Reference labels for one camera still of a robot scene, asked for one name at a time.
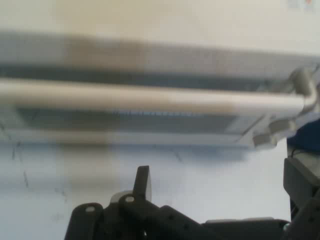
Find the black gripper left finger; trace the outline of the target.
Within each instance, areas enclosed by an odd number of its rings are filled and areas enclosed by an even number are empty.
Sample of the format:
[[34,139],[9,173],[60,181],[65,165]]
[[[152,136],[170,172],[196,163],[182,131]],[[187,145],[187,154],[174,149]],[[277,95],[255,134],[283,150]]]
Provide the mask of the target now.
[[71,213],[66,240],[206,240],[205,228],[169,206],[150,201],[149,166],[137,168],[133,189],[103,207],[96,202]]

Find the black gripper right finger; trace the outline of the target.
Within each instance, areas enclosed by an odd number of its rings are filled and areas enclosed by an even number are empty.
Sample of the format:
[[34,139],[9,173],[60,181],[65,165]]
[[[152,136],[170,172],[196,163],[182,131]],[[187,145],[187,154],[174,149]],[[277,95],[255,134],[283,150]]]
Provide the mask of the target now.
[[300,159],[284,160],[283,187],[290,200],[287,240],[320,238],[320,177]]

